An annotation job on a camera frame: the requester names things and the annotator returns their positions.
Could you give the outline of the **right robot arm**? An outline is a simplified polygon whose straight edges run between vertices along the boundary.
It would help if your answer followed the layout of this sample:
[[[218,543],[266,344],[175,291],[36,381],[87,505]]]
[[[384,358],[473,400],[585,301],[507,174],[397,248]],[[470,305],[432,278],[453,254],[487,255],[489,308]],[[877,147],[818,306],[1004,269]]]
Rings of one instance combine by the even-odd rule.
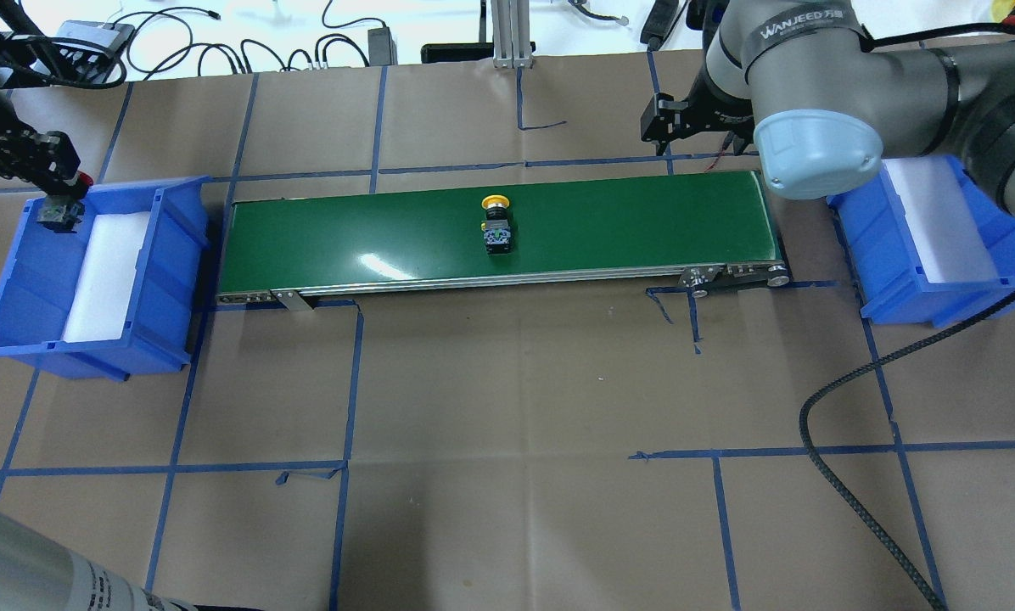
[[[787,199],[844,193],[884,159],[948,154],[1015,217],[1015,25],[979,46],[891,50],[849,1],[732,1],[693,89],[656,94],[642,142],[735,132]]]

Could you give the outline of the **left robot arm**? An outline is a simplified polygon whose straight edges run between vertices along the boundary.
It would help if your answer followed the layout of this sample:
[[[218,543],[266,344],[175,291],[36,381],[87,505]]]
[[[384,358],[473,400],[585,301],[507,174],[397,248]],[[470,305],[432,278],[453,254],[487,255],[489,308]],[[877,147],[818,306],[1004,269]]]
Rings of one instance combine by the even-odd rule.
[[[81,169],[58,109],[41,103],[62,92],[107,92],[126,81],[125,35],[108,42],[42,32],[19,1],[0,1],[0,177],[48,196],[81,199],[93,180]]]

